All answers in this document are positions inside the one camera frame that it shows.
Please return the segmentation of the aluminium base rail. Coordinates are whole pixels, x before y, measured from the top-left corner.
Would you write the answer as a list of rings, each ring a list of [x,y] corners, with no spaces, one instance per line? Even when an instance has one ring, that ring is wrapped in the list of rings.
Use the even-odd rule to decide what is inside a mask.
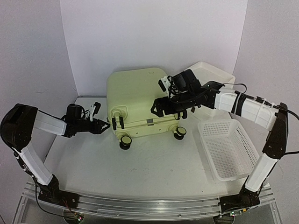
[[[71,180],[61,181],[62,190],[79,195],[72,211],[87,218],[128,221],[183,221],[214,217],[222,212],[219,198],[237,194],[244,182],[211,179],[191,181],[147,180]],[[260,204],[236,216],[234,224],[282,224],[270,184],[259,195]],[[66,224],[63,217],[43,212],[36,204],[35,184],[30,178],[19,200],[13,224]]]

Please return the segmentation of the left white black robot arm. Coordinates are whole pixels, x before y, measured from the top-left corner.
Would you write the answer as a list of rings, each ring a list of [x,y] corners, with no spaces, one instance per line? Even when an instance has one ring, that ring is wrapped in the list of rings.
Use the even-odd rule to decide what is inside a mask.
[[[33,130],[39,129],[66,138],[71,138],[77,133],[102,134],[110,124],[94,117],[100,107],[98,102],[89,110],[77,104],[69,104],[66,114],[57,118],[37,107],[16,104],[4,116],[0,124],[0,137],[12,149],[20,167],[40,189],[38,200],[75,209],[80,196],[60,189],[58,178],[50,172],[33,148]]]

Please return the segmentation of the white perforated plastic basket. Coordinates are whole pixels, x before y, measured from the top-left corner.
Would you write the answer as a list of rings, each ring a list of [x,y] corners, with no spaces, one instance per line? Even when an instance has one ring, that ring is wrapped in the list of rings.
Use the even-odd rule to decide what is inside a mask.
[[[198,131],[214,179],[229,182],[251,173],[259,154],[238,120],[201,121]]]

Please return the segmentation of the white three-drawer storage cabinet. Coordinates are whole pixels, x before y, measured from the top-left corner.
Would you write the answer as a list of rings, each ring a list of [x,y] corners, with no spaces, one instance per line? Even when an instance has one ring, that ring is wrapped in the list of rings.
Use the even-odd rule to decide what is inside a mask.
[[[195,74],[200,83],[206,84],[208,81],[216,81],[218,83],[235,83],[235,76],[215,67],[206,62],[198,62],[189,68]],[[207,107],[196,108],[192,116],[203,121],[208,119],[228,119],[230,115],[228,112],[212,110]]]

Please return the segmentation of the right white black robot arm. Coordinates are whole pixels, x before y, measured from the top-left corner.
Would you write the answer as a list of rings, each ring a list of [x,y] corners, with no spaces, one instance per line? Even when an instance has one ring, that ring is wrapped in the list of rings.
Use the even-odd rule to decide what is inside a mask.
[[[154,100],[150,111],[158,117],[177,114],[179,117],[185,118],[187,109],[205,106],[243,117],[269,131],[262,155],[240,192],[236,195],[222,196],[219,202],[223,215],[259,205],[259,192],[264,181],[278,160],[286,153],[288,138],[287,106],[283,103],[273,105],[261,97],[252,97],[234,91],[216,81],[209,81],[204,85],[170,84],[169,88],[166,88],[162,81],[159,81],[159,84],[164,91],[171,92],[172,88],[175,87],[178,93],[173,97],[166,96]]]

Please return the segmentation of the pale green hard-shell suitcase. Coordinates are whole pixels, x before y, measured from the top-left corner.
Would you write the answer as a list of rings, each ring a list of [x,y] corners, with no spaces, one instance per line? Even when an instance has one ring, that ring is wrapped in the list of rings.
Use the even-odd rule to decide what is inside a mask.
[[[107,119],[120,148],[128,150],[132,139],[172,131],[182,140],[186,129],[173,114],[158,117],[151,112],[154,100],[165,97],[158,82],[166,76],[160,68],[118,71],[107,79]]]

